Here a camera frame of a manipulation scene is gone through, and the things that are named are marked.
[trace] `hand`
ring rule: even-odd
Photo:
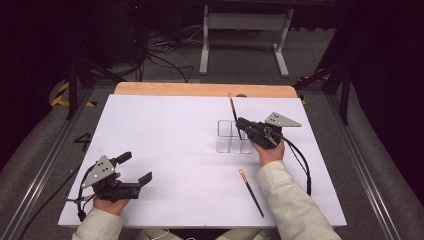
[[[283,160],[284,150],[285,150],[283,140],[281,140],[281,142],[274,149],[265,150],[254,142],[252,142],[252,146],[259,153],[259,160],[261,162],[261,166],[264,166],[265,164],[273,162],[273,161]]]
[[[130,199],[120,199],[116,202],[111,202],[109,200],[101,200],[95,197],[93,200],[93,206],[110,214],[121,216],[122,209],[124,209],[129,202]]]

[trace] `white paper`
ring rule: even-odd
[[[238,117],[263,122],[280,113],[302,127],[283,128],[284,136],[306,157],[312,198],[333,226],[346,225],[327,168],[299,99],[233,98]],[[135,183],[148,172],[153,180],[123,211],[124,226],[134,228],[275,227],[256,181],[259,158],[216,152],[219,120],[234,120],[227,97],[110,95],[83,165],[69,194],[77,198],[85,171],[102,155],[132,158],[116,167],[120,180]],[[306,190],[306,175],[291,151],[284,162]],[[261,206],[262,218],[238,170],[243,169]],[[91,188],[84,196],[91,194]],[[66,203],[59,225],[76,226],[76,205]]]

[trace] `metal rail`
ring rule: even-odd
[[[352,151],[354,157],[353,164],[358,173],[359,179],[362,182],[362,186],[365,189],[371,206],[374,209],[375,215],[377,216],[378,222],[380,223],[381,229],[383,230],[386,239],[401,239],[386,208],[386,205],[384,204],[384,201],[381,198],[380,192],[377,186],[375,185],[370,172],[368,171],[364,158],[362,157],[361,152],[359,151],[358,145],[355,142],[352,132],[350,131],[348,126],[343,124],[343,121],[340,118],[340,115],[338,113],[339,105],[336,97],[334,95],[327,95],[326,99],[328,105],[330,106],[331,112],[337,120],[337,124],[341,129],[349,145],[350,150]]]
[[[81,97],[78,101],[78,106],[84,106],[88,101],[92,89],[84,89],[82,90]],[[58,160],[58,157],[61,153],[63,145],[71,132],[73,126],[76,123],[79,115],[81,114],[83,107],[78,107],[75,114],[71,119],[65,122],[60,130],[59,136],[57,137],[55,143],[50,149],[49,154],[46,157],[43,165],[37,173],[37,176],[34,178],[31,183],[27,193],[25,194],[21,204],[16,210],[12,220],[7,226],[5,232],[3,233],[1,239],[2,240],[13,240],[19,237],[19,233],[22,231],[22,227],[24,226],[29,214],[31,213],[32,208],[34,207],[38,197],[41,194],[46,182],[53,171],[54,166]]]

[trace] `pen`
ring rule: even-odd
[[[233,109],[233,116],[234,116],[234,121],[237,122],[237,114],[236,114],[236,109],[234,108],[234,102],[233,99],[231,98],[231,94],[228,94],[228,97],[230,98],[230,103],[231,103],[231,108]],[[241,133],[240,133],[240,129],[237,128],[237,131],[239,133],[239,137],[241,140]]]
[[[256,197],[255,197],[255,194],[252,191],[252,188],[250,188],[249,182],[247,181],[246,175],[244,175],[243,169],[240,169],[239,173],[240,173],[241,177],[243,178],[243,181],[246,183],[247,189],[249,190],[250,195],[252,196],[253,200],[255,201],[255,204],[258,207],[259,212],[261,213],[262,217],[264,217],[264,213],[262,212],[262,209],[259,206],[258,201],[256,200]]]

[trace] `beige jacket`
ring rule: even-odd
[[[277,222],[281,239],[340,239],[312,198],[293,181],[282,161],[263,166],[257,173],[257,180]],[[121,228],[120,217],[93,208],[72,239],[118,239]],[[144,233],[140,234],[140,239],[155,238],[164,234],[161,240],[181,240],[160,229],[145,229]],[[258,229],[236,229],[225,233],[218,240],[253,240],[264,237],[266,233]]]

